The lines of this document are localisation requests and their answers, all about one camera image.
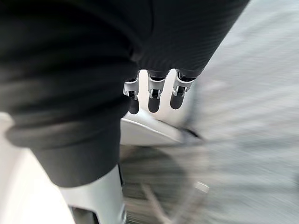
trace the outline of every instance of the black sleeve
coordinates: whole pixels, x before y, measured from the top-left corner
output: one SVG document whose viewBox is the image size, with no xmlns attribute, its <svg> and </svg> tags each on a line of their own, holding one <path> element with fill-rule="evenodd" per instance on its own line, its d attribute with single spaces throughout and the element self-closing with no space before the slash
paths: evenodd
<svg viewBox="0 0 299 224">
<path fill-rule="evenodd" d="M 0 2 L 0 111 L 14 120 L 7 138 L 62 187 L 117 164 L 123 83 L 151 31 L 148 1 L 136 6 L 137 21 L 126 21 L 121 1 L 73 2 Z"/>
</svg>

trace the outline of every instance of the white surface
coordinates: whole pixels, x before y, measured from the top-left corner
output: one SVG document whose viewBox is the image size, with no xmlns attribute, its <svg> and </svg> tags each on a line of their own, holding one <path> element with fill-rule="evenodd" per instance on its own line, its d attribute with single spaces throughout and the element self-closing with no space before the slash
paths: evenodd
<svg viewBox="0 0 299 224">
<path fill-rule="evenodd" d="M 14 169 L 1 198 L 1 224 L 74 224 L 59 190 L 29 150 L 20 150 L 11 165 Z"/>
<path fill-rule="evenodd" d="M 181 140 L 182 134 L 178 129 L 154 119 L 142 109 L 136 115 L 128 113 L 121 120 L 122 145 L 169 145 Z"/>
</svg>

